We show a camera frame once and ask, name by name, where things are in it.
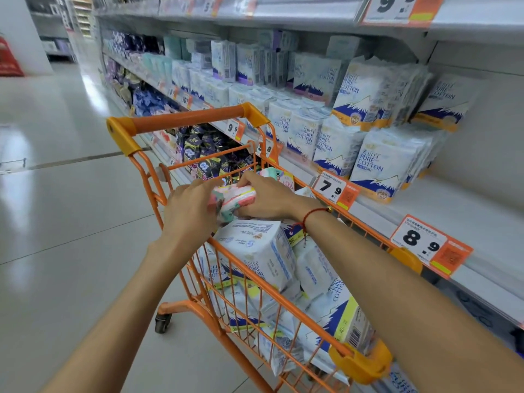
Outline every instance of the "store aisle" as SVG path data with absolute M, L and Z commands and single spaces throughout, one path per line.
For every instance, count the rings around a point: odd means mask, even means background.
M 38 391 L 160 234 L 138 171 L 105 128 L 121 113 L 93 59 L 79 59 L 53 64 L 52 77 L 0 78 L 2 392 Z M 184 298 L 177 279 L 165 300 Z M 180 314 L 162 336 L 151 323 L 123 391 L 231 393 L 245 381 L 206 327 Z

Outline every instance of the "bracelet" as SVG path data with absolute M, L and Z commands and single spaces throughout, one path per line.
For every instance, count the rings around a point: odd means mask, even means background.
M 302 220 L 302 222 L 299 222 L 299 225 L 302 226 L 302 230 L 304 231 L 304 244 L 305 244 L 305 238 L 306 238 L 306 230 L 305 230 L 305 220 L 308 218 L 309 215 L 311 215 L 313 212 L 316 212 L 316 211 L 327 211 L 327 212 L 331 212 L 331 207 L 322 207 L 322 208 L 315 208 L 311 211 L 309 211 L 305 216 L 304 216 L 304 219 Z

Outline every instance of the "person's left hand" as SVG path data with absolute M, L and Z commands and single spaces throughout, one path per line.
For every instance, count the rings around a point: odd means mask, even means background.
M 208 203 L 213 188 L 221 184 L 218 179 L 198 179 L 171 192 L 163 213 L 162 234 L 154 242 L 156 251 L 186 264 L 216 229 L 216 205 Z

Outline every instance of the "shopping cart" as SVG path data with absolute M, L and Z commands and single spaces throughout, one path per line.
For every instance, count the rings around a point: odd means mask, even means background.
M 202 157 L 197 160 L 190 160 L 172 166 L 160 164 L 156 169 L 141 150 L 141 147 L 132 137 L 140 133 L 154 132 L 157 130 L 184 127 L 189 125 L 211 123 L 213 121 L 227 120 L 232 118 L 246 118 L 250 124 L 260 132 L 261 157 L 255 153 L 258 143 L 249 140 L 246 145 Z M 260 113 L 250 103 L 238 106 L 213 108 L 205 111 L 181 112 L 169 115 L 159 115 L 150 117 L 110 117 L 107 120 L 108 130 L 115 142 L 118 144 L 123 153 L 129 157 L 131 162 L 136 166 L 141 174 L 147 196 L 153 207 L 158 223 L 163 227 L 159 204 L 167 204 L 166 193 L 162 189 L 162 183 L 167 182 L 169 190 L 173 190 L 170 171 L 177 168 L 184 168 L 188 165 L 207 160 L 212 157 L 222 156 L 243 149 L 248 149 L 252 154 L 253 163 L 243 168 L 221 175 L 219 178 L 238 177 L 244 170 L 256 170 L 259 166 L 266 168 L 272 165 L 282 169 L 277 163 L 271 160 L 278 158 L 267 155 L 266 157 L 266 137 L 260 129 L 267 124 L 271 129 L 273 138 L 275 128 L 271 122 Z M 305 184 L 295 179 L 296 185 L 304 187 Z M 347 219 L 348 215 L 343 214 L 343 210 L 338 211 L 338 216 Z M 416 257 L 402 249 L 393 248 L 391 244 L 377 233 L 365 229 L 358 220 L 351 220 L 348 223 L 350 227 L 360 230 L 364 236 L 371 236 L 381 248 L 388 250 L 401 262 L 420 273 L 422 265 Z M 278 290 L 259 277 L 255 272 L 249 269 L 244 263 L 230 253 L 226 248 L 220 245 L 215 239 L 210 237 L 204 244 L 203 251 L 199 251 L 188 260 L 184 271 L 180 273 L 180 279 L 187 293 L 187 300 L 171 303 L 162 303 L 158 308 L 156 316 L 155 331 L 163 333 L 171 321 L 171 315 L 181 312 L 192 312 L 206 324 L 209 330 L 226 348 L 226 350 L 239 363 L 245 373 L 260 389 L 260 391 L 270 392 L 278 391 L 283 385 L 287 385 L 292 391 L 349 391 L 353 381 L 370 384 L 379 378 L 382 378 L 388 372 L 392 356 L 385 344 L 376 339 L 373 348 L 365 356 L 357 352 L 349 344 L 342 344 L 325 331 L 321 326 L 316 324 L 310 317 L 301 311 L 296 305 L 286 299 Z M 224 269 L 229 273 L 227 279 L 220 278 L 220 273 L 212 272 L 220 270 L 218 254 L 222 254 L 223 259 L 227 259 Z M 235 284 L 245 290 L 257 287 L 259 294 L 259 304 L 263 304 L 263 296 L 271 297 L 278 305 L 276 319 L 271 323 L 272 331 L 267 329 L 267 325 L 260 321 L 262 309 L 259 306 L 253 314 L 252 302 L 248 303 L 245 299 L 241 303 L 237 302 L 235 296 L 228 297 L 225 290 L 228 286 Z M 280 344 L 282 340 L 278 339 L 277 327 L 280 317 L 284 312 L 289 312 L 296 318 L 298 323 L 294 336 L 288 337 L 290 344 L 287 349 Z M 298 332 L 302 325 L 311 329 L 320 341 L 316 350 L 309 358 L 298 359 L 294 353 L 299 347 Z M 273 358 L 275 351 L 278 351 L 280 359 L 284 359 L 282 370 L 287 369 L 288 363 L 294 364 L 292 371 L 284 372 L 279 375 L 279 383 L 273 389 L 269 383 L 259 374 L 258 370 L 246 358 L 239 347 L 231 340 L 230 336 L 236 337 L 239 342 L 244 344 L 251 352 L 259 357 L 266 365 L 270 366 L 267 352 L 261 352 L 260 340 L 270 343 L 269 358 Z M 321 371 L 314 365 L 314 359 L 318 350 L 324 343 L 329 345 L 329 356 L 336 365 L 335 370 L 331 373 Z

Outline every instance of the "black caster wheel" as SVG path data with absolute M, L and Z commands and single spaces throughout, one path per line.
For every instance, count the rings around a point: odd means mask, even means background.
M 154 331 L 157 334 L 163 334 L 167 331 L 169 322 L 171 321 L 171 314 L 157 314 L 154 318 Z

